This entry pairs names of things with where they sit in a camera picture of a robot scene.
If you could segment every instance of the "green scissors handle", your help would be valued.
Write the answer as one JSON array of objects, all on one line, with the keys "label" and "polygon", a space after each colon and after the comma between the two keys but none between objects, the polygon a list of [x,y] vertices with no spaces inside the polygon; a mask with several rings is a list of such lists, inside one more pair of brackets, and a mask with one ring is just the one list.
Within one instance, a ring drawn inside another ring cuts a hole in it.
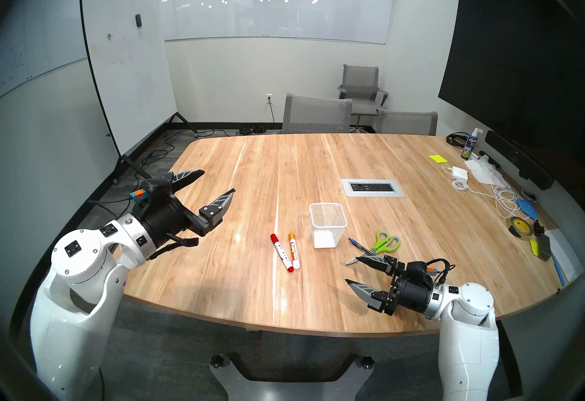
[{"label": "green scissors handle", "polygon": [[400,247],[400,238],[398,236],[391,236],[387,231],[378,232],[376,239],[377,241],[374,247],[372,247],[372,251],[376,254],[383,252],[392,253]]}]

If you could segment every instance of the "blue pen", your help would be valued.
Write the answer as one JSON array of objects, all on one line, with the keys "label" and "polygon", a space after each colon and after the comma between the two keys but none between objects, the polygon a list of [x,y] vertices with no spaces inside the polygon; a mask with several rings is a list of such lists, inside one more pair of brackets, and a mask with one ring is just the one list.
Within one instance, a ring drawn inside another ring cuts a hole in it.
[{"label": "blue pen", "polygon": [[374,254],[368,250],[366,247],[364,247],[363,245],[359,244],[355,239],[352,239],[351,237],[348,237],[349,241],[355,245],[357,248],[359,248],[361,251],[365,252],[367,255],[369,256],[374,256]]},{"label": "blue pen", "polygon": [[556,260],[555,254],[553,252],[550,252],[550,254],[552,254],[552,259],[555,262],[556,273],[559,274],[560,285],[563,286],[563,288],[564,288],[563,272],[560,270],[559,261]]}]

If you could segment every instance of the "chair backrest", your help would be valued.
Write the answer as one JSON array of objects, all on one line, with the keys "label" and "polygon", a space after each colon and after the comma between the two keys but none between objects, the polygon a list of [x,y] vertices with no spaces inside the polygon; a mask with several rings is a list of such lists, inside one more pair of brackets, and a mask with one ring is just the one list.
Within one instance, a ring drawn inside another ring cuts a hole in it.
[{"label": "chair backrest", "polygon": [[287,93],[282,133],[347,133],[352,102],[351,99],[312,98]]},{"label": "chair backrest", "polygon": [[437,112],[391,112],[379,109],[376,133],[436,135],[438,117]]},{"label": "chair backrest", "polygon": [[341,87],[347,92],[345,97],[352,99],[376,100],[378,92],[378,67],[343,65]]}]

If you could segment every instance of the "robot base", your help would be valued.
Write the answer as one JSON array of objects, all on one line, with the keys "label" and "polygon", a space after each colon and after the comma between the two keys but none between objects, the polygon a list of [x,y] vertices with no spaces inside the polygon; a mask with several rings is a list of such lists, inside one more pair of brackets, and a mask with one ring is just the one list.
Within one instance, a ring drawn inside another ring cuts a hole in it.
[{"label": "robot base", "polygon": [[338,401],[356,398],[357,391],[374,371],[369,357],[355,359],[343,375],[333,382],[261,382],[248,380],[226,355],[211,359],[209,369],[228,393],[229,401]]}]

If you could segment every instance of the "white cable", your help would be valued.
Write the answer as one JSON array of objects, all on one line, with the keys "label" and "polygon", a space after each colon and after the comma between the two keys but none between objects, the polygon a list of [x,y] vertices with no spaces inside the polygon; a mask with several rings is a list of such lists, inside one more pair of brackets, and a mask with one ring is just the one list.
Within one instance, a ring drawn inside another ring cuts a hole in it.
[{"label": "white cable", "polygon": [[[446,171],[447,173],[451,173],[451,168],[445,168],[444,166],[442,166],[441,168],[443,168],[443,171]],[[522,199],[522,197],[520,195],[518,195],[516,192],[514,192],[509,186],[508,187],[500,187],[499,185],[493,185],[491,184],[491,191],[493,193],[493,195],[490,195],[489,193],[482,193],[482,192],[476,192],[475,190],[469,190],[469,186],[467,185],[467,183],[465,181],[462,181],[460,179],[456,179],[454,180],[451,185],[453,186],[454,189],[459,190],[461,192],[471,192],[471,193],[476,193],[478,195],[485,195],[485,196],[489,196],[491,198],[495,199],[495,209],[498,212],[499,216],[502,217],[503,219],[508,219],[511,216],[515,215],[516,211],[519,211],[521,208],[520,206],[518,206],[518,203],[516,203],[517,199]],[[508,212],[508,215],[502,215],[502,213],[500,212],[500,209],[498,208],[498,205],[500,205],[502,207],[502,209],[504,209],[506,212]]]}]

